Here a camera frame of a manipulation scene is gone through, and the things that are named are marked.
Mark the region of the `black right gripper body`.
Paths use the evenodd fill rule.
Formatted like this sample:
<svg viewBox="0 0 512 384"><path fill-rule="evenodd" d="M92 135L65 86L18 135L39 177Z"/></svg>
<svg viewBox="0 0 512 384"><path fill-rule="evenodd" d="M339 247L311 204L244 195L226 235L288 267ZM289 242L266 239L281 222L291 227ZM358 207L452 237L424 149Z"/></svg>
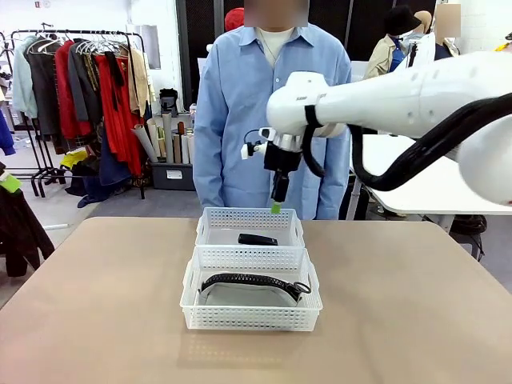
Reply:
<svg viewBox="0 0 512 384"><path fill-rule="evenodd" d="M288 174L289 172L295 172L299 168L301 160L301 152L284 150L272 142L266 143L264 155L265 170Z"/></svg>

